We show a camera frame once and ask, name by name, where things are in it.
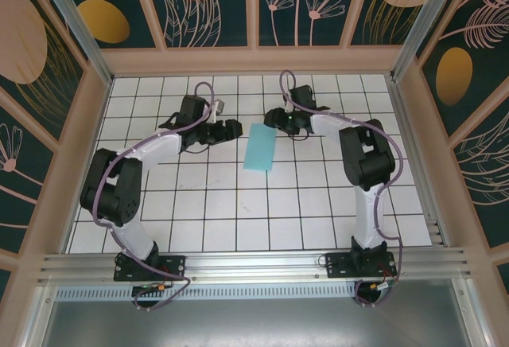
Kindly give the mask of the light blue cloth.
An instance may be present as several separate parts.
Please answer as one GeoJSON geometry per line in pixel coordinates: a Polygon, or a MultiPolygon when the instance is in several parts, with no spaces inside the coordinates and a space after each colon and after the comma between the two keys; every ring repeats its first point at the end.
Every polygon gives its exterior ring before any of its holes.
{"type": "Polygon", "coordinates": [[[262,123],[251,125],[243,162],[245,170],[265,172],[272,170],[276,134],[275,128],[262,123]]]}

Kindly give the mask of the grey metal sheet panel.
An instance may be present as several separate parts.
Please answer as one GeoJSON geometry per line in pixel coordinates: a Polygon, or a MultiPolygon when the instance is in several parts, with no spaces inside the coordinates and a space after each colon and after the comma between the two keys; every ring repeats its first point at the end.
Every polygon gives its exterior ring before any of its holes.
{"type": "Polygon", "coordinates": [[[352,300],[60,302],[43,347],[471,347],[453,307],[363,309],[352,300]]]}

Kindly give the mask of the aluminium side rail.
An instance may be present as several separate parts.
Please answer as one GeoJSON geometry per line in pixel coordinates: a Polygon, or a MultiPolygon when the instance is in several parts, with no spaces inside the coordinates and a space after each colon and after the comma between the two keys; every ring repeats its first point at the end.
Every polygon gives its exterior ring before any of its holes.
{"type": "Polygon", "coordinates": [[[437,206],[436,196],[431,187],[430,175],[402,90],[395,82],[388,82],[387,87],[432,245],[447,248],[450,246],[449,235],[442,221],[441,211],[437,206]]]}

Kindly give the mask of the long aluminium mounting rail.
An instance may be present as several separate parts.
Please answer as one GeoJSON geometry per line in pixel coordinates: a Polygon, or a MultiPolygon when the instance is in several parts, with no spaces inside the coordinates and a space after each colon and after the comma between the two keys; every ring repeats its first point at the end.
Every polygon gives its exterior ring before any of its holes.
{"type": "MultiPolygon", "coordinates": [[[[113,283],[115,254],[66,254],[44,257],[40,285],[113,283]]],[[[323,251],[192,252],[185,276],[194,283],[307,283],[327,280],[323,251]]],[[[460,248],[405,248],[400,279],[463,279],[471,276],[460,248]]]]}

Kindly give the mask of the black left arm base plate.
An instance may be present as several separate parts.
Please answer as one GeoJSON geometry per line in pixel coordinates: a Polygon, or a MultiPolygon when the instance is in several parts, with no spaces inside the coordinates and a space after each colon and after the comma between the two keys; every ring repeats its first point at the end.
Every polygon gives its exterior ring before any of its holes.
{"type": "MultiPolygon", "coordinates": [[[[179,275],[180,280],[185,273],[185,257],[182,255],[152,255],[144,260],[144,263],[159,271],[179,275]]],[[[113,275],[115,282],[149,282],[163,279],[169,278],[142,267],[123,253],[118,253],[115,257],[115,271],[113,275]]]]}

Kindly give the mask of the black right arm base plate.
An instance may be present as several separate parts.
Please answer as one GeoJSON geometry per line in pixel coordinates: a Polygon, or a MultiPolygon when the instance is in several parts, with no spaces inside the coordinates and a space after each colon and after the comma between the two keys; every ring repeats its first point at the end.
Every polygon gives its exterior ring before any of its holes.
{"type": "Polygon", "coordinates": [[[396,276],[397,266],[391,252],[355,261],[349,252],[327,253],[325,255],[327,276],[332,279],[375,278],[384,275],[396,276]]]}

